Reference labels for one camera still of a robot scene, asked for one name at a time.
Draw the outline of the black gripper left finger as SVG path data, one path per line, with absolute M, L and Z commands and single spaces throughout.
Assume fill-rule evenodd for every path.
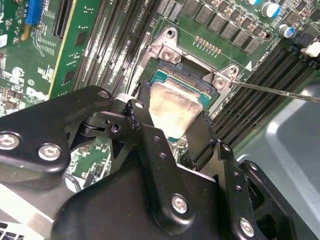
M 0 133 L 17 143 L 0 148 L 0 181 L 36 190 L 52 189 L 62 180 L 71 152 L 95 137 L 119 149 L 115 161 L 134 158 L 141 166 L 154 221 L 170 235 L 184 233 L 195 214 L 181 171 L 148 108 L 137 100 L 117 104 L 98 86 L 88 86 L 3 116 Z M 174 199 L 186 203 L 181 210 Z

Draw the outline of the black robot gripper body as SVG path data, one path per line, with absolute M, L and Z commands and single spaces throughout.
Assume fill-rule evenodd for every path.
M 195 208 L 193 225 L 177 240 L 233 240 L 239 218 L 229 217 L 218 202 L 218 184 L 178 167 Z M 142 168 L 132 162 L 72 196 L 59 210 L 53 240 L 169 240 L 156 223 Z

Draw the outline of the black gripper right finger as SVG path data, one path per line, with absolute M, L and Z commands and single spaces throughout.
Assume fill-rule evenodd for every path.
M 250 162 L 238 163 L 233 150 L 216 137 L 212 120 L 201 112 L 186 131 L 185 165 L 217 184 L 218 224 L 225 240 L 296 240 L 288 202 Z

